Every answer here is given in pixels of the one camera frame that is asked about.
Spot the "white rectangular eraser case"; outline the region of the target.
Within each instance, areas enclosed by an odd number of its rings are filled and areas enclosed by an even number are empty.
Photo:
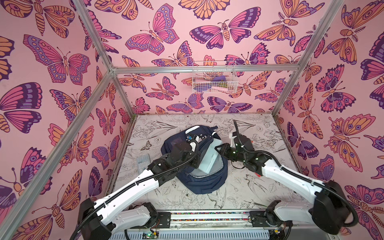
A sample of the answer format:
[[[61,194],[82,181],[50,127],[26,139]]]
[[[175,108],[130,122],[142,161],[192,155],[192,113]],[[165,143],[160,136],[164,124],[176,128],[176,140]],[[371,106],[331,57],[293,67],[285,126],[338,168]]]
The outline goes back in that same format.
[[[204,157],[199,165],[199,170],[209,174],[214,167],[217,159],[220,157],[215,147],[220,146],[223,142],[213,138],[213,142],[209,145]]]

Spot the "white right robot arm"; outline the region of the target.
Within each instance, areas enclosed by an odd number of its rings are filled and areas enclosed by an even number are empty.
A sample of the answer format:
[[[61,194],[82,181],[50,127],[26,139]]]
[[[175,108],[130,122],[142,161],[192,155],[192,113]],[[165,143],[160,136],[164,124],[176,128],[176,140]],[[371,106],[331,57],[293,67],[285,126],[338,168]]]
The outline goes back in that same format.
[[[269,225],[275,225],[277,221],[304,222],[315,224],[325,233],[337,235],[341,228],[358,224],[358,213],[347,201],[338,183],[325,183],[287,168],[273,154],[254,150],[251,141],[244,135],[231,137],[230,143],[215,149],[227,160],[242,163],[251,172],[280,183],[308,202],[307,205],[288,207],[283,206],[281,201],[274,201],[265,211]]]

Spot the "grey pocket calculator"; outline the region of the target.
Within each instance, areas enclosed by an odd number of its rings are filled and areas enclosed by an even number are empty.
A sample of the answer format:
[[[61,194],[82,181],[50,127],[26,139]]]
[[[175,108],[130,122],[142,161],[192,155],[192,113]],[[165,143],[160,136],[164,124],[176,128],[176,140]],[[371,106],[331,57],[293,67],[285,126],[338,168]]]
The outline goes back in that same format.
[[[138,174],[140,175],[144,170],[146,170],[150,163],[151,163],[151,159],[149,154],[139,156],[137,158]]]

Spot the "navy blue student backpack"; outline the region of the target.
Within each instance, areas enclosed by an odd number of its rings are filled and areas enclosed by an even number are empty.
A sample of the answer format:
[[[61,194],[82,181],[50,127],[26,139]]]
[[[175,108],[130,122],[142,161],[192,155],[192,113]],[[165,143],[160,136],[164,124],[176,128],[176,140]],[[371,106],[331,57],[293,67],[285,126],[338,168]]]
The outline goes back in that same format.
[[[163,155],[170,153],[174,145],[186,142],[189,136],[196,135],[199,137],[199,153],[202,161],[213,138],[221,140],[216,132],[217,129],[217,126],[193,126],[166,139],[161,147],[161,153]],[[228,160],[220,156],[209,174],[200,171],[199,167],[188,168],[178,173],[177,178],[194,194],[210,194],[225,183],[228,176],[228,165]]]

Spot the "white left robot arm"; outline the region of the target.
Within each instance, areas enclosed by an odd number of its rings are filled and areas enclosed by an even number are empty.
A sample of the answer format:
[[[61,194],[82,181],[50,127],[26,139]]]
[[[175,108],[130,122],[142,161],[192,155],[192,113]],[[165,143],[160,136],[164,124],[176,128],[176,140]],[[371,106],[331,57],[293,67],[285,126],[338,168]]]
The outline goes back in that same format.
[[[117,191],[97,201],[83,201],[78,225],[70,238],[74,240],[81,235],[85,240],[108,240],[114,233],[132,227],[152,228],[157,224],[159,214],[151,203],[144,203],[131,210],[128,207],[143,195],[175,178],[199,158],[198,141],[178,143],[171,153],[154,160],[138,177]]]

